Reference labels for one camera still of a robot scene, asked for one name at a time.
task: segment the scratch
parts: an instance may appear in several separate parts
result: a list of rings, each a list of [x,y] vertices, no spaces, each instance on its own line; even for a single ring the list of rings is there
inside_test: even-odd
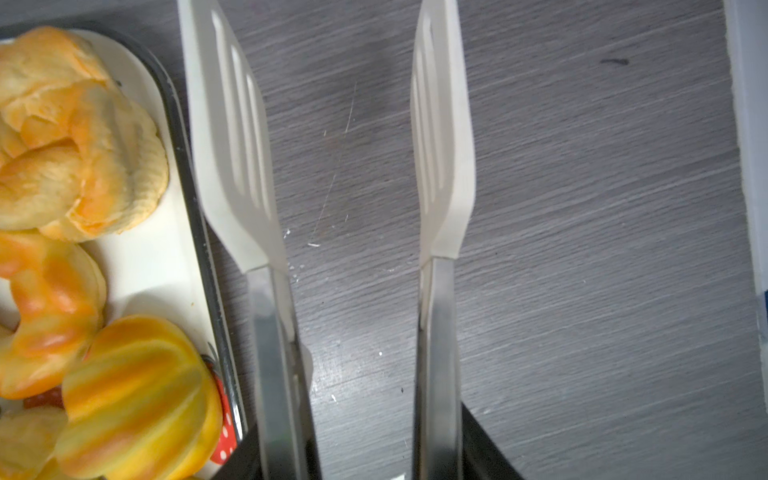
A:
[[[352,120],[352,109],[355,107],[355,94],[357,93],[357,82],[355,82],[355,88],[352,90],[352,104],[349,106],[349,116],[346,118],[346,129],[344,129],[344,136],[349,131],[349,122]]]
[[[333,178],[331,179],[331,185],[328,187],[328,191],[326,192],[326,199],[323,200],[323,208],[320,209],[320,216],[317,217],[317,222],[315,222],[315,228],[312,229],[312,235],[310,235],[310,238],[315,237],[315,233],[317,232],[317,225],[320,223],[320,219],[323,218],[323,212],[326,211],[326,205],[328,204],[328,196],[331,194],[331,190],[333,189],[333,182],[336,181],[336,174],[333,174]],[[312,245],[311,243],[308,243],[307,245],[310,245],[311,247],[319,247],[319,245]]]

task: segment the metal handle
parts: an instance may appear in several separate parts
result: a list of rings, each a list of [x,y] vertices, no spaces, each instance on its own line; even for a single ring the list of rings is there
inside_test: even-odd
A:
[[[462,401],[453,260],[421,270],[413,427],[414,480],[461,480]]]
[[[262,478],[321,478],[288,278],[266,266],[247,279]]]

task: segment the food tongs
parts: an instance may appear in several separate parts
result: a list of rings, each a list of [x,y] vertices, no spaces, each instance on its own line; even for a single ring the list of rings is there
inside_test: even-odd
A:
[[[218,3],[178,7],[199,198],[247,278],[251,308],[238,330],[253,354],[257,436],[248,439],[258,455],[241,444],[217,478],[320,478],[261,93]]]
[[[411,76],[421,208],[413,480],[460,480],[462,401],[453,263],[475,202],[475,142],[455,0],[423,0]]]

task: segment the gray wooden table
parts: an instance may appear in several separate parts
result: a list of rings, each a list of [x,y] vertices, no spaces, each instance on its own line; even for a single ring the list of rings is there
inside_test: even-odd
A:
[[[326,478],[394,478],[411,449],[419,4],[223,7],[266,97]],[[478,167],[456,276],[465,402],[529,479],[766,478],[721,3],[460,9]],[[185,98],[171,0],[0,12],[133,35]],[[243,281],[215,247],[227,314],[243,315]]]

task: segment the white tray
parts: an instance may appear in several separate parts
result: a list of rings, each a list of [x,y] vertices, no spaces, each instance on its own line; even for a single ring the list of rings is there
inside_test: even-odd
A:
[[[144,313],[176,323],[204,357],[218,364],[235,438],[240,441],[245,425],[242,400],[173,84],[157,59],[135,41],[98,25],[72,31],[93,44],[123,92],[147,109],[157,125],[170,168],[168,189],[146,221],[119,235],[83,244],[107,280],[104,318],[109,323],[121,316]],[[3,42],[12,41],[15,35],[4,35]],[[11,328],[18,322],[8,281],[2,279],[0,319]],[[18,407],[18,403],[0,402],[5,408]],[[209,465],[202,476],[210,476],[213,470],[215,466]]]

